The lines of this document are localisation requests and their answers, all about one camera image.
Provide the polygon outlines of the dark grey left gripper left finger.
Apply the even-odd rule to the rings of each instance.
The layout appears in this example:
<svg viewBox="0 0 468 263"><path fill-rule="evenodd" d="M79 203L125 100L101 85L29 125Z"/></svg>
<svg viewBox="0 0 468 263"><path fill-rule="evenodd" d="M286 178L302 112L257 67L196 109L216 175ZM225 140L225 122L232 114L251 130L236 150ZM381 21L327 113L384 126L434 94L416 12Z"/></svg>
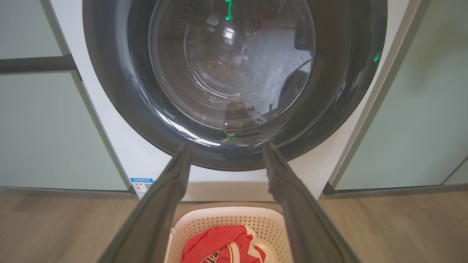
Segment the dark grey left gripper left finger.
<svg viewBox="0 0 468 263"><path fill-rule="evenodd" d="M192 148L183 144L152 183L99 259L100 263L162 263L178 203L186 193Z"/></svg>

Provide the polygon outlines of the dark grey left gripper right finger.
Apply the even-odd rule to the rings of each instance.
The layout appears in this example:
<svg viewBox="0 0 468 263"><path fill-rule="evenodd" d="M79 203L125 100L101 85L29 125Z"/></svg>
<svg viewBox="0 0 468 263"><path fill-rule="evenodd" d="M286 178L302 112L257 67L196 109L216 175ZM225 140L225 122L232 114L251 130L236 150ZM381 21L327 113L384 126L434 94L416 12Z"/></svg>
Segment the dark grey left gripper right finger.
<svg viewBox="0 0 468 263"><path fill-rule="evenodd" d="M273 143L263 146L269 193L281 205L295 263L358 263L359 259Z"/></svg>

